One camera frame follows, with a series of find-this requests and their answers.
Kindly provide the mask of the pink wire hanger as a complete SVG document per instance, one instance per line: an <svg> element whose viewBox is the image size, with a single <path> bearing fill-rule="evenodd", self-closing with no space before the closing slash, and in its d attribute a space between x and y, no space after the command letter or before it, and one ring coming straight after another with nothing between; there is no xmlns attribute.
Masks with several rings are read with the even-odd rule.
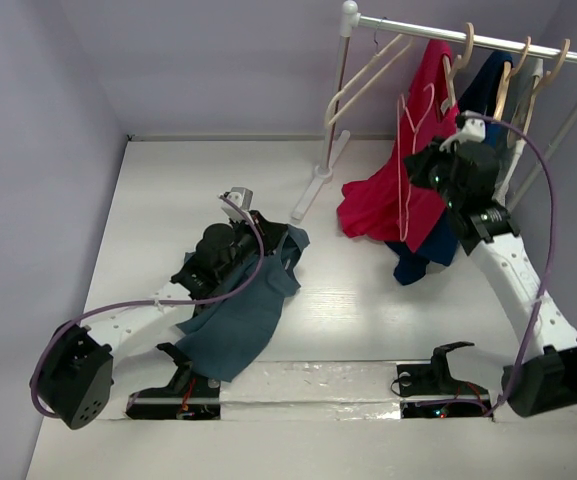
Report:
<svg viewBox="0 0 577 480"><path fill-rule="evenodd" d="M430 114L435 101L435 86L432 83L428 83L422 89L423 93L427 93L428 102L425 110L421 114L418 120L414 120L410 109L408 108L407 100L404 95L401 94L397 100L396 111L400 115L400 118L396 123L396 153L397 153L397 179L398 179L398 222L399 222L399 241L405 243L409 234L409 221L410 221L410 199L411 199L411 186L407 183L407 189L404 189L404 153L414 154L417 152L417 137L421 127L423 126L426 118ZM402 122L408 126L410 130L411 139L402 141Z"/></svg>

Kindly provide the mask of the teal blue t-shirt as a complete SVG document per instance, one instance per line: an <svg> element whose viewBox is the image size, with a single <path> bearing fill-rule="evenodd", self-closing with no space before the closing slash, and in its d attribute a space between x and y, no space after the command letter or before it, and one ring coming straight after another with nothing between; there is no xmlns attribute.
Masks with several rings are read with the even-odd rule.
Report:
<svg viewBox="0 0 577 480"><path fill-rule="evenodd" d="M252 278L246 289L177 326L183 336L175 347L192 360L197 374L230 382L262 353L284 301L300 288L294 268L309 244L305 230L288 226L260 271L255 270L258 255L253 254L225 283L231 291Z"/></svg>

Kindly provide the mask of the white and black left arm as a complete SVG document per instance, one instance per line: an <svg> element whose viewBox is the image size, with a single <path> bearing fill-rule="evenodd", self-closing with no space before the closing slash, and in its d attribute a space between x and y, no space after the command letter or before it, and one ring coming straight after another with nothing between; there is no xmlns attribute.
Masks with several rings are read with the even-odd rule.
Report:
<svg viewBox="0 0 577 480"><path fill-rule="evenodd" d="M153 297L99 307L59 326L29 382L35 409L72 430L88 425L108 404L116 364L187 316L248 291L288 233L288 225L257 210L235 208L227 222L204 230L181 269Z"/></svg>

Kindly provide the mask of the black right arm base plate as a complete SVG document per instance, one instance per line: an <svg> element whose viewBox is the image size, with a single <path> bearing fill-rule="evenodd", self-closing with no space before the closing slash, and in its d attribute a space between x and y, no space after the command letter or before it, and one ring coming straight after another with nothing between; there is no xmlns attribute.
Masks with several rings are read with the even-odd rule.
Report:
<svg viewBox="0 0 577 480"><path fill-rule="evenodd" d="M484 417L490 411L489 392L484 387L450 373L448 354L473 346L465 341L444 344L434 348L428 361L397 365L390 390L400 400L403 419Z"/></svg>

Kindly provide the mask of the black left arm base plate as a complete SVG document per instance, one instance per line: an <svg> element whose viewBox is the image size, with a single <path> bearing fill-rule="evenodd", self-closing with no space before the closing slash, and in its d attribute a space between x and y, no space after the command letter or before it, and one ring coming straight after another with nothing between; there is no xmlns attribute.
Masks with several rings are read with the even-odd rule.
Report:
<svg viewBox="0 0 577 480"><path fill-rule="evenodd" d="M125 414L132 420L218 420L220 382L179 367L164 387L132 393Z"/></svg>

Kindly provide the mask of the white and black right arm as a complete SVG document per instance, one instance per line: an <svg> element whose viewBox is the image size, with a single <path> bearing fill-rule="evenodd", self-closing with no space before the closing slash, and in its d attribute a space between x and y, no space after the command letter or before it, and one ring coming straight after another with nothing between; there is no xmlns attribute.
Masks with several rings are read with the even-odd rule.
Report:
<svg viewBox="0 0 577 480"><path fill-rule="evenodd" d="M437 193L466 255L494 291L519 341L506 360L460 341L434 350L430 384L450 392L470 381L498 393L521 417L577 405L577 330L565 319L525 252L509 211L494 198L499 164L493 149L473 141L433 140L407 157L412 185Z"/></svg>

